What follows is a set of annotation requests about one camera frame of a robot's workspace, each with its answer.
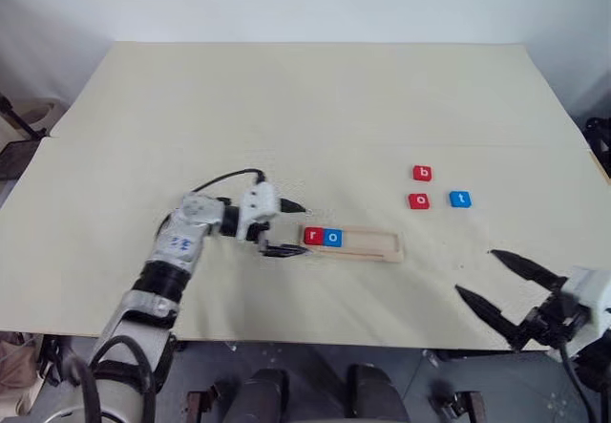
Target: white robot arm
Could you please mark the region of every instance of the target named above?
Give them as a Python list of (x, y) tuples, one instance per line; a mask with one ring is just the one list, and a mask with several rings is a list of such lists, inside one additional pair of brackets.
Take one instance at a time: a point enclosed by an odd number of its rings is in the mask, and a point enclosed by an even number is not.
[(170, 329), (207, 235), (221, 233), (255, 242), (270, 257), (307, 252), (293, 244), (270, 245), (265, 239), (270, 221), (281, 211), (305, 210), (280, 199), (263, 172), (246, 169), (217, 180), (251, 172), (258, 174), (257, 180), (242, 196), (240, 207), (200, 193), (210, 182), (185, 195), (181, 206), (166, 218), (150, 258), (102, 331), (89, 363), (74, 359), (80, 386), (47, 423), (154, 421), (155, 396), (170, 369), (176, 343)]

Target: white wall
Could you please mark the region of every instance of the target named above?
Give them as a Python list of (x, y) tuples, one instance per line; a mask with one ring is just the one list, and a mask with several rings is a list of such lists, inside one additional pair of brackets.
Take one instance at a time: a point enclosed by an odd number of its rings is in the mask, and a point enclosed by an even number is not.
[(72, 102), (112, 40), (525, 43), (573, 115), (609, 91), (609, 0), (0, 0), (0, 90)]

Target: black cable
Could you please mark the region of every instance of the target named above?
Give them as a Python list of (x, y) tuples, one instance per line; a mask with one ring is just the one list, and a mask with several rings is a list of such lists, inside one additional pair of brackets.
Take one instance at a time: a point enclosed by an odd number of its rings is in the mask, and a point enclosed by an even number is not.
[(598, 423), (597, 418), (594, 414), (594, 409), (592, 408), (590, 401), (588, 401), (588, 398), (585, 396), (585, 392), (583, 391), (583, 388), (581, 387), (581, 384), (579, 383), (579, 379), (577, 378), (577, 375), (575, 374), (575, 371), (573, 370), (573, 366), (571, 366), (571, 360), (569, 359), (569, 354), (566, 351), (566, 343), (562, 343), (559, 347), (559, 350), (560, 350), (560, 356), (562, 358), (562, 365), (564, 366), (564, 370), (566, 370), (566, 373), (569, 376), (571, 383), (575, 387), (575, 390), (577, 391), (579, 397), (581, 398), (581, 401), (583, 401), (583, 405), (585, 406), (585, 409), (588, 413), (588, 423)]
[(212, 184), (215, 184), (219, 181), (223, 181), (231, 177), (236, 177), (237, 175), (244, 175), (246, 173), (256, 173), (257, 174), (257, 180), (256, 180), (257, 184), (265, 181), (265, 173), (262, 170), (259, 170), (258, 168), (244, 168), (243, 170), (238, 170), (237, 172), (225, 173), (224, 175), (220, 175), (219, 177), (214, 178), (213, 180), (205, 182), (201, 186), (196, 187), (195, 189), (193, 189), (192, 192), (199, 192), (201, 189), (205, 189), (206, 187), (211, 186)]
[(97, 351), (92, 359), (91, 368), (95, 370), (95, 367), (99, 363), (99, 360), (104, 356), (108, 350), (115, 345), (124, 345), (134, 355), (137, 362), (138, 372), (140, 374), (140, 386), (142, 387), (142, 398), (144, 400), (142, 409), (142, 423), (154, 423), (155, 422), (155, 405), (157, 390), (155, 385), (155, 375), (149, 364), (149, 360), (146, 354), (142, 350), (142, 347), (132, 338), (127, 335), (118, 335), (113, 337), (106, 342), (101, 349)]
[(70, 358), (71, 370), (76, 372), (83, 393), (83, 408), (87, 423), (101, 423), (102, 410), (99, 404), (99, 394), (95, 385), (94, 374), (80, 357), (73, 355)]
[(609, 423), (609, 389), (600, 392), (600, 423)]

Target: beige tabletop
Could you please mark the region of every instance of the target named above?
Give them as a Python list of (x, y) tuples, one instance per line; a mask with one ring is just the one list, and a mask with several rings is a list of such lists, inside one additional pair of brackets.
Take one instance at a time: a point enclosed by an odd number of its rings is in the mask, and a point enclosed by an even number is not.
[[(0, 210), (0, 328), (98, 335), (181, 195), (247, 166), (313, 211), (272, 238), (296, 243), (298, 222), (384, 228), (405, 261), (274, 260), (209, 239), (181, 338), (502, 349), (454, 284), (514, 321), (545, 292), (490, 248), (560, 274), (611, 267), (608, 181), (522, 47), (116, 43)], [(473, 207), (451, 208), (452, 190)], [(406, 206), (418, 192), (430, 210)]]

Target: floor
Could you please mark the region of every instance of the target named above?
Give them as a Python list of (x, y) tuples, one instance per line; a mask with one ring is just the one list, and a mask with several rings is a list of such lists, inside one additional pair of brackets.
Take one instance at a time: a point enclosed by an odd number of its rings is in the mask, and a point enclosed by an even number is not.
[[(369, 363), (383, 369), (403, 396), (414, 423), (447, 421), (437, 415), (429, 397), (433, 390), (481, 391), (491, 423), (583, 423), (585, 411), (561, 365), (538, 352), (470, 357), (441, 361), (421, 349), (323, 346), (275, 343), (197, 342), (177, 352), (168, 380), (158, 395), (158, 422), (185, 421), (189, 391), (203, 391), (221, 383), (226, 396), (260, 368), (282, 368), (289, 374), (290, 400), (286, 420), (340, 418), (344, 415), (344, 379), (349, 365)], [(82, 355), (92, 339), (74, 339)], [(44, 421), (62, 391), (45, 386), (27, 417), (8, 423)], [(593, 393), (590, 399), (600, 404)], [(221, 398), (203, 422), (221, 421), (230, 402)], [(459, 422), (467, 422), (463, 415)]]

